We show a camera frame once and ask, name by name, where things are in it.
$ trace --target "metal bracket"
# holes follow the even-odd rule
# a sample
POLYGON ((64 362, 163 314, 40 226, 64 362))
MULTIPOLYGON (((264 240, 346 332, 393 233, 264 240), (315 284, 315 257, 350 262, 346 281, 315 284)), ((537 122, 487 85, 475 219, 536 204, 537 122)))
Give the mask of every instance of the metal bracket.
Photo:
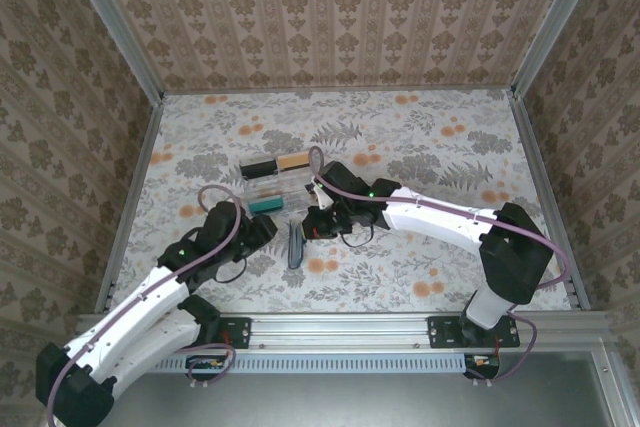
POLYGON ((520 336, 516 321, 510 317, 502 317, 491 330, 484 331, 479 343, 474 345, 465 338, 460 324, 460 317, 445 315, 429 317, 429 343, 432 349, 453 348, 493 348, 500 343, 500 348, 520 347, 520 336))
POLYGON ((251 341, 250 317, 223 317, 213 342, 229 344, 234 349, 248 349, 251 341))

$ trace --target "patterned wall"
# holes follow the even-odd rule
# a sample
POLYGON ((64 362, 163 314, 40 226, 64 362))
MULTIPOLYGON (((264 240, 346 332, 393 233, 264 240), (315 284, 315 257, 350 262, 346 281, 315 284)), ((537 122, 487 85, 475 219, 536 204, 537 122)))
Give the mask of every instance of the patterned wall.
POLYGON ((526 96, 594 307, 640 393, 640 0, 580 0, 526 96))
POLYGON ((509 84, 552 0, 116 0, 169 91, 509 84))
POLYGON ((0 425, 93 310, 149 113, 89 0, 0 0, 0 425))

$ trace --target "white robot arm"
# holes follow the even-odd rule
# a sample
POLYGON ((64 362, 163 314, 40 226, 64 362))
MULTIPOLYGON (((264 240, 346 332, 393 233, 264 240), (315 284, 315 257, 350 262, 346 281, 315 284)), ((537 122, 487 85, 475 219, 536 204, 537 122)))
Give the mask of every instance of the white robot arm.
POLYGON ((443 202, 413 192, 397 182, 378 179, 371 186, 353 175, 343 164, 330 162, 321 169, 322 178, 333 187, 363 197, 382 197, 386 202, 352 200, 336 194, 313 179, 307 190, 315 194, 318 207, 310 207, 302 223, 307 240, 334 238, 351 233, 354 223, 372 229, 396 229, 417 232, 455 244, 478 255, 486 282, 478 288, 467 304, 461 321, 484 331, 493 329, 514 304, 528 304, 533 297, 552 251, 538 242, 473 217, 497 220, 540 234, 526 212, 515 204, 502 209, 476 209, 443 202), (415 203, 394 202, 393 199, 415 199, 415 203), (420 200, 461 211, 472 220, 420 205, 420 200))
POLYGON ((202 258, 231 235, 236 209, 230 202, 219 202, 209 211, 203 227, 167 247, 158 258, 158 266, 96 326, 63 348, 48 344, 42 349, 36 360, 36 397, 44 405, 62 369, 77 357, 55 392, 54 415, 64 425, 99 425, 129 385, 180 348, 248 343, 242 332, 230 332, 229 319, 222 319, 215 307, 194 294, 202 283, 216 279, 218 269, 227 262, 244 261, 246 269, 246 258, 275 236, 277 229, 270 217, 249 219, 244 210, 240 212, 237 233, 215 255, 149 292, 150 286, 172 273, 179 274, 182 267, 202 258), (137 303, 125 311, 134 299, 137 303), (110 328, 88 345, 107 325, 110 328))

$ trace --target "table surface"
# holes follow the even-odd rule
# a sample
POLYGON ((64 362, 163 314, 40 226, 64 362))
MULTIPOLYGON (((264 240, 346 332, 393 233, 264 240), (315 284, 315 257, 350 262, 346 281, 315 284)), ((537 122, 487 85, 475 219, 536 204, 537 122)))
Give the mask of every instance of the table surface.
MULTIPOLYGON (((462 205, 520 204, 546 233, 544 219, 502 90, 178 95, 164 99, 154 152, 119 272, 121 302, 157 256, 204 222, 196 194, 209 183, 242 194, 239 162, 319 145, 368 182, 385 177, 462 205)), ((208 202, 223 200, 208 197, 208 202)), ((287 223, 248 259, 237 281, 198 293, 223 312, 416 312, 461 310, 484 277, 480 259, 418 234, 376 231, 364 247, 339 239, 307 243, 300 269, 287 269, 287 223)), ((366 240, 367 231, 350 237, 366 240)), ((241 264, 227 264, 221 279, 241 264)), ((557 275, 555 259, 547 276, 557 275)), ((564 310, 563 285, 536 293, 522 310, 564 310)))

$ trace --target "cable clip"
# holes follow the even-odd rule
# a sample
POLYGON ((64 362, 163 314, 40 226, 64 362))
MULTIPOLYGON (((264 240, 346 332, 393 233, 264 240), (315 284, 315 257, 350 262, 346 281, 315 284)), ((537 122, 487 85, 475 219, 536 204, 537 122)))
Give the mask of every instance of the cable clip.
POLYGON ((480 209, 473 209, 472 212, 473 212, 473 219, 470 219, 470 220, 473 220, 473 225, 478 225, 478 214, 480 213, 480 209))

